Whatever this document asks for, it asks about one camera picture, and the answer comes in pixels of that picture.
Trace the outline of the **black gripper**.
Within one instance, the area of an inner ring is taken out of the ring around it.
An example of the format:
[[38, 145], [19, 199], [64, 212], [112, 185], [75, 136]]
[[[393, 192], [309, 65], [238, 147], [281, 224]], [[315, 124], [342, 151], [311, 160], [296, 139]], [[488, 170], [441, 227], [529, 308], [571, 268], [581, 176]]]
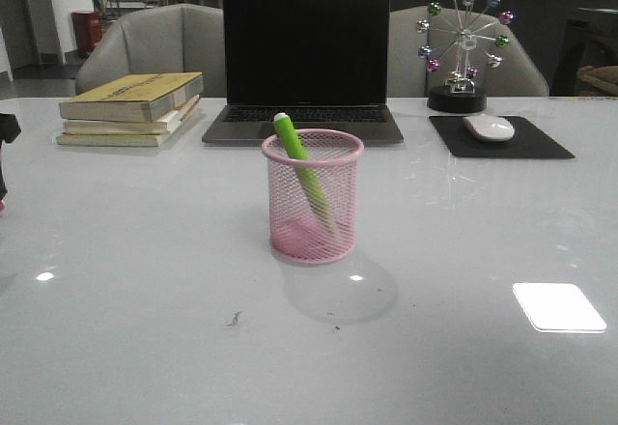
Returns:
[[4, 201], [8, 189], [4, 178], [3, 163], [2, 163], [2, 144], [13, 143], [21, 133], [21, 127], [15, 114], [0, 114], [0, 139], [1, 139], [1, 161], [0, 161], [0, 201]]

